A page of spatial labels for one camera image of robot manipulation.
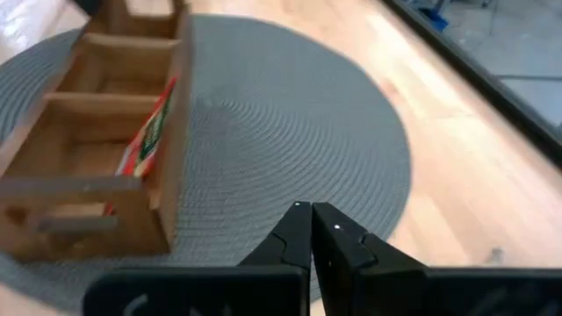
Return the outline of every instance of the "crate compartment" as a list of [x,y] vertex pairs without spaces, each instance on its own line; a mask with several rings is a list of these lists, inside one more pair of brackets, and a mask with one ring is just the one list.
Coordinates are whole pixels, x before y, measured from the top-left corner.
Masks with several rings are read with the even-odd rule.
[[[161,208],[167,185],[162,170],[165,155],[174,150],[169,135],[177,121],[166,120],[168,136],[162,138],[153,173],[144,179],[115,176],[125,148],[155,101],[155,97],[46,95],[42,109],[28,122],[30,127],[19,127],[22,141],[4,166],[0,230],[11,231],[12,236],[0,241],[0,247],[22,261],[169,251],[165,231],[173,230],[173,221],[163,222],[174,216],[168,212],[175,209]],[[107,203],[116,205],[116,216],[104,215]],[[131,232],[124,236],[127,219],[120,216],[126,214],[133,215],[141,232],[128,227]],[[137,232],[136,243],[127,242],[132,232]]]
[[97,14],[84,27],[85,32],[108,35],[177,39],[185,11],[183,0],[173,0],[168,16],[135,15],[126,0],[104,1]]
[[169,79],[177,44],[85,34],[56,90],[158,96]]

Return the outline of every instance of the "hardwood floor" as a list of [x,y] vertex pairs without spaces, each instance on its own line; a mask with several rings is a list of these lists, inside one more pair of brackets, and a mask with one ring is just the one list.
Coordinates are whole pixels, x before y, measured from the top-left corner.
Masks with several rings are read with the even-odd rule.
[[[196,13],[253,17],[305,34],[353,60],[382,89],[407,131],[413,164],[395,247],[428,265],[562,266],[560,172],[383,4],[192,3]],[[7,290],[0,302],[0,315],[39,314]],[[313,314],[323,314],[320,303]]]

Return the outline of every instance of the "gray round rug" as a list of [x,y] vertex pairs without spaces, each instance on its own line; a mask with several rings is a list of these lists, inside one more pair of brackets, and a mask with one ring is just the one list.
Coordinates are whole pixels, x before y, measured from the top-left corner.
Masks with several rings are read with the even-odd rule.
[[[0,282],[77,312],[89,283],[118,266],[231,266],[295,200],[328,201],[381,238],[407,200],[407,141],[392,106],[356,65],[284,28],[195,16],[184,190],[173,252],[21,265]],[[0,67],[0,140],[65,59],[78,31]],[[311,297],[320,297],[316,275]]]

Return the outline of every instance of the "wooden tray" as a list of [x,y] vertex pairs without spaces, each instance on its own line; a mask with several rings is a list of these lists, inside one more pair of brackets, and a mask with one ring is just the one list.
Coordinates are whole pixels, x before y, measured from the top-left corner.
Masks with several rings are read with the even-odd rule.
[[[84,27],[53,88],[0,147],[0,249],[21,261],[170,251],[191,82],[189,7],[173,9],[138,18],[124,0],[105,1]],[[172,78],[155,167],[115,176]]]

